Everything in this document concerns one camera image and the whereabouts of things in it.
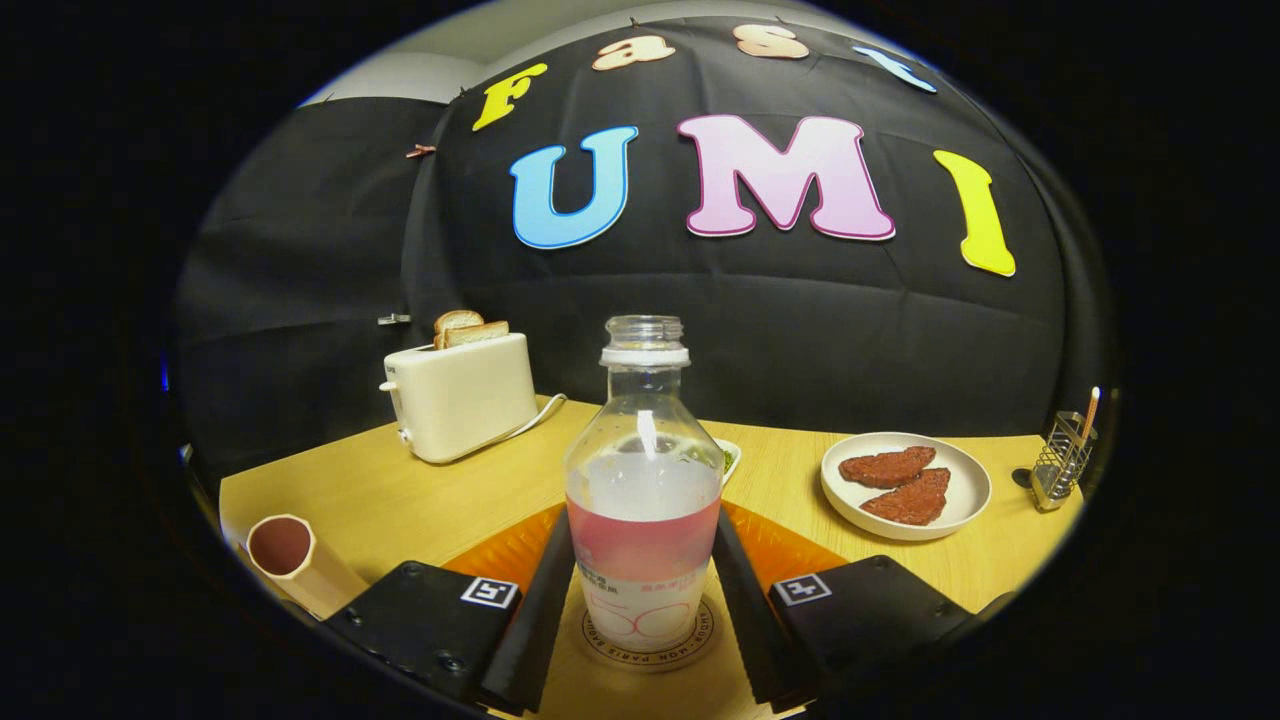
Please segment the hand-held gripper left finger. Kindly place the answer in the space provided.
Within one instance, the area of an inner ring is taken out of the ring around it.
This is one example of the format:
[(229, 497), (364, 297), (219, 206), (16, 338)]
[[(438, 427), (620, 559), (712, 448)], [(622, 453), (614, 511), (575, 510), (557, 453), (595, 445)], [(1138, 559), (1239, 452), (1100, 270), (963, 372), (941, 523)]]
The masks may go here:
[(434, 694), (536, 712), (572, 571), (567, 510), (556, 505), (442, 568), (402, 562), (325, 626)]

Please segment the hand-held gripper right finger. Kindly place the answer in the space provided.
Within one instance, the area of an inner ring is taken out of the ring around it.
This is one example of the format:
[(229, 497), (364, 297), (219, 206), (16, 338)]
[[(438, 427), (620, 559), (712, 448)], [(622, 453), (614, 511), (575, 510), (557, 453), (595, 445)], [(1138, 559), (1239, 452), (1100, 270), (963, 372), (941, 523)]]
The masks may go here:
[(751, 692), (776, 711), (832, 710), (937, 659), (1012, 593), (970, 612), (887, 555), (849, 561), (723, 502), (713, 559)]

